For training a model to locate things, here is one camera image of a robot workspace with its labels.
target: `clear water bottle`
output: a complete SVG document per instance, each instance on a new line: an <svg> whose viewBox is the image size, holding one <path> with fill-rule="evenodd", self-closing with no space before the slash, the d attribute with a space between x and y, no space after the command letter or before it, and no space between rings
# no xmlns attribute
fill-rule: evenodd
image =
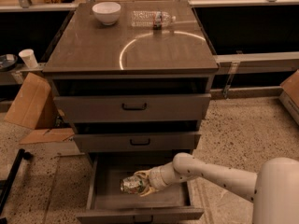
<svg viewBox="0 0 299 224"><path fill-rule="evenodd" d="M132 11L133 27L151 27L161 29L175 22L176 17L171 17L165 11Z"/></svg>

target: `floor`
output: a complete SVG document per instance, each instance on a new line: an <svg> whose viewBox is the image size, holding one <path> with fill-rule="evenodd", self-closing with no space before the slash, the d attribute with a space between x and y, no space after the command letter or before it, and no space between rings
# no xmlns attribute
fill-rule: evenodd
<svg viewBox="0 0 299 224"><path fill-rule="evenodd" d="M234 97L210 102L194 151L202 161L258 172L275 157L299 161L299 126L278 97ZM21 168L2 213L9 224L74 223L84 212L92 168L72 142L20 146L30 130L3 122L0 113L0 179L20 147L34 157ZM252 204L198 178L193 198L205 213L192 224L251 224Z"/></svg>

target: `white bowl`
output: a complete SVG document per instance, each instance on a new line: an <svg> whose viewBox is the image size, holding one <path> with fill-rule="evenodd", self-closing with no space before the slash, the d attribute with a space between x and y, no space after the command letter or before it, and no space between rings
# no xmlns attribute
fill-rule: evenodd
<svg viewBox="0 0 299 224"><path fill-rule="evenodd" d="M93 14L104 25L114 24L121 14L121 5L114 2L103 2L93 6Z"/></svg>

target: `gray cabinet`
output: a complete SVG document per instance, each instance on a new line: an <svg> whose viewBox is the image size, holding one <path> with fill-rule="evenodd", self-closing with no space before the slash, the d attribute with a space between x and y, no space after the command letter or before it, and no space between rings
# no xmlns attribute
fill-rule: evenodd
<svg viewBox="0 0 299 224"><path fill-rule="evenodd" d="M92 161L87 210L78 219L89 224L198 219L203 210L194 206L190 184L145 198L120 191L126 176L197 147L218 66L191 8L179 1L121 3L120 20L106 27L93 17L91 6L78 7L44 69L60 115ZM132 28L130 12L148 9L176 16L178 27ZM145 40L128 49L126 44L139 37ZM156 44L156 59L144 63ZM126 57L121 65L120 54Z"/></svg>

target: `white paper cup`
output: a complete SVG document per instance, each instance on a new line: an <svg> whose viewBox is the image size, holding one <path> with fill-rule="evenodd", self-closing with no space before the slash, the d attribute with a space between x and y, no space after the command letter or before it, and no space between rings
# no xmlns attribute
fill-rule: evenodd
<svg viewBox="0 0 299 224"><path fill-rule="evenodd" d="M28 68L36 68L38 67L38 63L36 61L35 53L32 49L24 49L20 51L19 56L25 62Z"/></svg>

